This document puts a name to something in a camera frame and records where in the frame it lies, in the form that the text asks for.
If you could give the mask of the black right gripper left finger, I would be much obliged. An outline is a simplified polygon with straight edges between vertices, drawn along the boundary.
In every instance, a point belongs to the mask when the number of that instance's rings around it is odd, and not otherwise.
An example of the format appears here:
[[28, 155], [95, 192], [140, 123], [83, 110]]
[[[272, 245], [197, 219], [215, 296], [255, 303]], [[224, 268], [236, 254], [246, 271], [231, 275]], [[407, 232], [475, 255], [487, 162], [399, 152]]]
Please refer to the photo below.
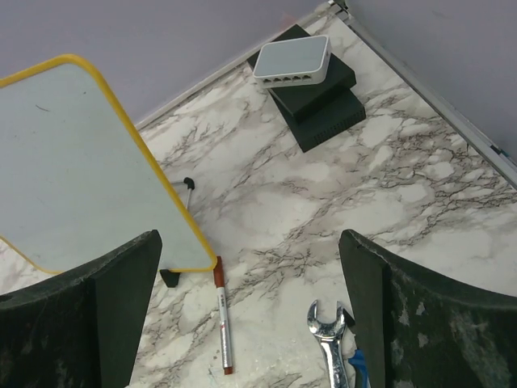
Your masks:
[[126, 387], [162, 240], [156, 230], [1, 296], [3, 387]]

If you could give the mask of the yellow framed whiteboard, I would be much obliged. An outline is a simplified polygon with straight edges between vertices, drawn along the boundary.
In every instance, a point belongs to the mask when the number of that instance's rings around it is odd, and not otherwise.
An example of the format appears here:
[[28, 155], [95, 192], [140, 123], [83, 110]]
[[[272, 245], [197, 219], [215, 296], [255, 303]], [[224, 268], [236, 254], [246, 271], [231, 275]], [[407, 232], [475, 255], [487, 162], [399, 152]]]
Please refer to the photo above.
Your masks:
[[1, 238], [57, 274], [148, 230], [159, 266], [207, 272], [216, 255], [101, 73], [63, 54], [1, 81]]

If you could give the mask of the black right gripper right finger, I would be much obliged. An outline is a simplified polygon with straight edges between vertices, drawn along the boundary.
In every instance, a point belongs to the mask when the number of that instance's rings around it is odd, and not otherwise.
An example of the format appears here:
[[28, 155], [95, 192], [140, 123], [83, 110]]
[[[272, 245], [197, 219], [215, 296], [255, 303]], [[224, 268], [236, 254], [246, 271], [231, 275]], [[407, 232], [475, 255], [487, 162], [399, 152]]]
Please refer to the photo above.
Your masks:
[[516, 299], [467, 285], [354, 230], [339, 254], [373, 387], [514, 387]]

